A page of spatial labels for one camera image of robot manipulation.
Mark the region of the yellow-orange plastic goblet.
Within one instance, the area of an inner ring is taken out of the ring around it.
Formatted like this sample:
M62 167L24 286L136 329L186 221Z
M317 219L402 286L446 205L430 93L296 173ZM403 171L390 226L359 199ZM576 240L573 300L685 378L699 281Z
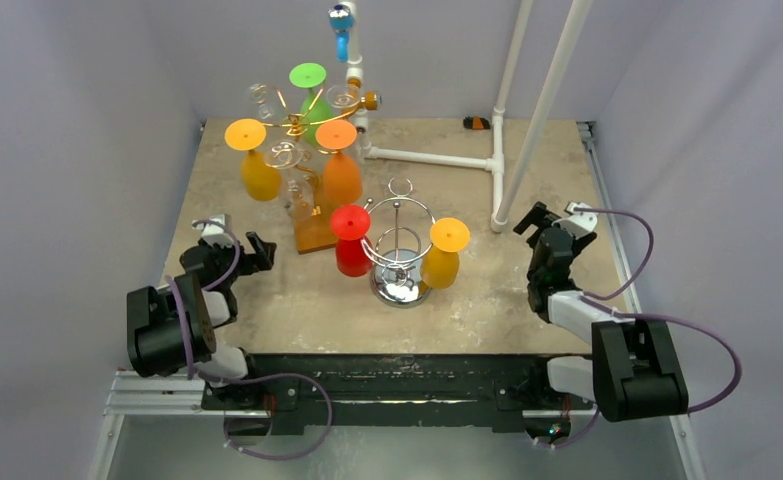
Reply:
M266 127L255 119L236 120L224 134L229 148L245 153L240 178L247 194L259 202L276 199L281 184L279 171L266 163L267 155L261 149L266 138Z

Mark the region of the small clear glass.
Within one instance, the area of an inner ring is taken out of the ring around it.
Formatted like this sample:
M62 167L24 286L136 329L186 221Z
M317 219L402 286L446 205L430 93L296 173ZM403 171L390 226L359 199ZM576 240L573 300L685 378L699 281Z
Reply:
M274 86L253 84L247 88L245 100L262 123L281 125L288 120L288 109L282 104L280 92Z

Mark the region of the green plastic goblet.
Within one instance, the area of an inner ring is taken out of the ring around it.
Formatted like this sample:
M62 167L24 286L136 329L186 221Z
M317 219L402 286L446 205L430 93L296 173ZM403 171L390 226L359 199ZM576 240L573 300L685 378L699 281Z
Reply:
M319 147L316 133L320 123L334 116L331 106L320 92L326 78L326 69L321 64L313 62L298 64L289 73L291 84L307 92L300 113L302 122L307 125L306 141L313 147Z

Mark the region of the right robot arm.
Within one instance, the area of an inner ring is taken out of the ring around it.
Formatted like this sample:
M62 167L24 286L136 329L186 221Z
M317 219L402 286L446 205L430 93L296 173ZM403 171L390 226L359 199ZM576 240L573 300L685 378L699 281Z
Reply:
M557 356L531 376L528 392L543 407L566 394L594 402L610 422L684 414L689 394L667 325L622 317L578 288L571 267L597 234L597 215L572 202L560 216L537 202L514 227L532 257L526 273L530 309L591 348L589 357Z

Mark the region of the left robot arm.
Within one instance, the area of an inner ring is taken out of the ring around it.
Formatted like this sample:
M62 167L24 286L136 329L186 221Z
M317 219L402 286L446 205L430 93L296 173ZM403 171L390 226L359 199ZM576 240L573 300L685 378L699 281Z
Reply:
M239 408L251 409L264 399L265 382L248 371L238 348L220 346L215 330L237 321L238 300L232 291L243 276L273 268L277 245L256 233L247 246L205 239L180 255L184 273L161 287L146 286L126 297L127 353L141 377L168 376L191 366L207 375L230 378L226 395Z

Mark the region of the clear wine glass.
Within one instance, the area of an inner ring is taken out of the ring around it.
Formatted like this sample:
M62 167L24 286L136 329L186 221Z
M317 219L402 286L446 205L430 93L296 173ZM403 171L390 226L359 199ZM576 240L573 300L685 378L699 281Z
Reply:
M315 207L314 188L303 163L310 159L309 151L297 140L278 139L266 149L265 163L275 169L281 178L278 198L295 223L307 220Z
M332 85L325 92L326 102L339 114L358 110L362 99L361 88L352 83Z

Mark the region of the red plastic goblet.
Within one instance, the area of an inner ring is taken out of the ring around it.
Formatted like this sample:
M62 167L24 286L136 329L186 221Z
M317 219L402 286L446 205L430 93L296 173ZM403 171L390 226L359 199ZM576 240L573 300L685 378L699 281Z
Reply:
M370 215L362 206L343 205L332 213L330 228L337 237L336 264L343 275L361 277L372 268L373 262L365 254L362 245L370 226Z

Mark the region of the orange plastic goblet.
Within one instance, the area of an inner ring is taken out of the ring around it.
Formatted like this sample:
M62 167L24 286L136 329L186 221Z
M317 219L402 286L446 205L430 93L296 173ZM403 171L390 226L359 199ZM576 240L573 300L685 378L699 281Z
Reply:
M323 171L324 193L337 205L355 203L362 195L357 162L346 152L357 140L357 130L343 119L321 124L316 132L318 145L330 153Z

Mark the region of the chrome spiral glass rack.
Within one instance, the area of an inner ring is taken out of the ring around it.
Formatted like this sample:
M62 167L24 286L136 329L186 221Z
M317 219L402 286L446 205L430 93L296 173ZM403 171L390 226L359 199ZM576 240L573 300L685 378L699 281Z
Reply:
M412 196L414 185L409 179L396 177L388 180L389 195L381 201L367 198L363 208L369 217L382 207L393 211L393 224L384 230L376 240L365 235L361 247L372 268L368 282L374 296L383 304L398 309L413 308L422 304L432 292L420 273L426 255L432 249L432 241L424 240L413 228L401 223L400 213L404 205L420 209L432 225L436 217L431 209Z

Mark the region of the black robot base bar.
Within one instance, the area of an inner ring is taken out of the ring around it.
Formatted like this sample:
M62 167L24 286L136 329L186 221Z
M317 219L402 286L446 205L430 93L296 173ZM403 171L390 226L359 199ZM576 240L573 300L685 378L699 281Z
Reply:
M251 385L207 384L201 407L256 417L274 435L308 426L480 427L560 441L591 417L558 393L537 354L257 354Z

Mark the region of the yellow plastic goblet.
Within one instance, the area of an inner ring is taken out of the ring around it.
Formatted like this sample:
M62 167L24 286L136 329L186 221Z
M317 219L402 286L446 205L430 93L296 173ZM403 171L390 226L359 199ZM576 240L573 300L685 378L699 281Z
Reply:
M467 225L457 218L445 217L430 228L431 249L423 258L421 277L433 289L446 289L455 283L459 269L459 253L470 242Z

